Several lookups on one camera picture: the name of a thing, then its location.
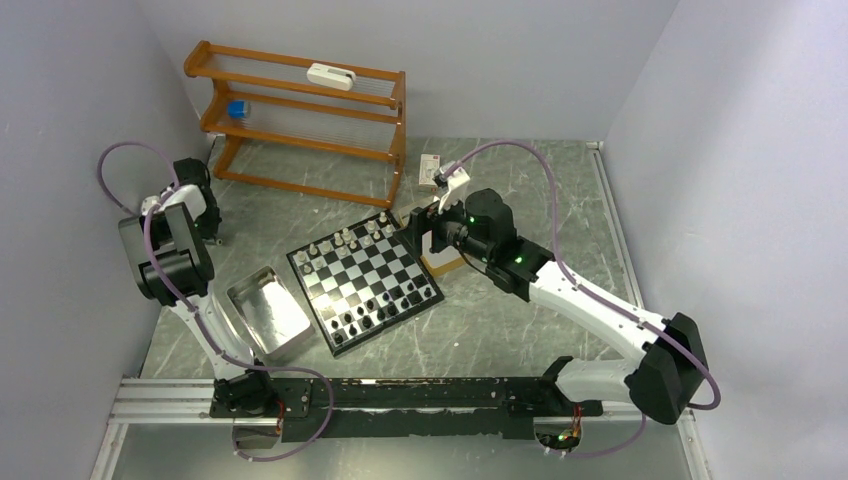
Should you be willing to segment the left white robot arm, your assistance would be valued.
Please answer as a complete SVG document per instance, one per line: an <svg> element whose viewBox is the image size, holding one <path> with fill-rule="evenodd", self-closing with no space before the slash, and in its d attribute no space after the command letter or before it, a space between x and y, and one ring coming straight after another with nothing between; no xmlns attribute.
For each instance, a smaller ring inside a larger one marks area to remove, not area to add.
<svg viewBox="0 0 848 480"><path fill-rule="evenodd" d="M277 388L251 347L235 331L213 292L215 269L206 241L222 221L207 166L186 158L174 164L178 186L148 198L121 220L121 237L142 295L176 314L213 368L218 413L259 417L280 409Z"/></svg>

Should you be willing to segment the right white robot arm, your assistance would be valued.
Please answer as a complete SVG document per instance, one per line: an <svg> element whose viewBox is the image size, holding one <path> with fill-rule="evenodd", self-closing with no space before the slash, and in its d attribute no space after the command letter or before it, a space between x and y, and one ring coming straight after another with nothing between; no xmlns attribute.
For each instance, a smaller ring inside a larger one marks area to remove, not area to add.
<svg viewBox="0 0 848 480"><path fill-rule="evenodd" d="M564 315L620 355L617 360L563 360L539 391L550 413L577 402L634 405L665 425L693 407L702 383L713 383L697 323L681 312L667 318L630 304L568 268L554 254L520 236L512 209L492 189L442 208L414 209L398 237L415 256L446 248L484 263L501 291Z"/></svg>

